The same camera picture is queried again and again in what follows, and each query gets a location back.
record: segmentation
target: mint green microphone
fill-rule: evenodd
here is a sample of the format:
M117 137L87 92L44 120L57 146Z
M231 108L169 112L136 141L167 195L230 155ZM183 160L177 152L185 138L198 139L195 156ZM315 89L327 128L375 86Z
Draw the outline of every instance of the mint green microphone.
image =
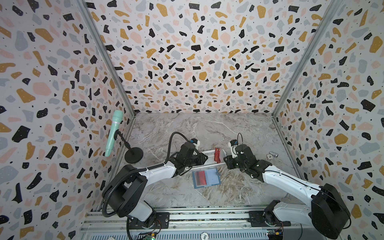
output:
M105 147L106 157L109 157L112 152L113 145L115 144L114 135L115 135L115 132L119 130L119 125L122 121L122 116L123 116L122 111L120 110L115 110L115 112L113 113L111 130L109 131L107 146Z

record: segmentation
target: perforated basket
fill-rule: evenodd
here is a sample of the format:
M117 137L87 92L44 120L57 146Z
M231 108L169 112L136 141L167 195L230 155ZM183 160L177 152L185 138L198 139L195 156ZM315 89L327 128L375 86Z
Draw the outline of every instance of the perforated basket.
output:
M215 162L215 150L203 151L201 153L204 153L205 155L207 155L208 159L205 161L204 165L192 167L193 170L211 168L211 167L216 167L216 166L225 164L223 160L224 157L226 156L224 149L220 149L220 163Z

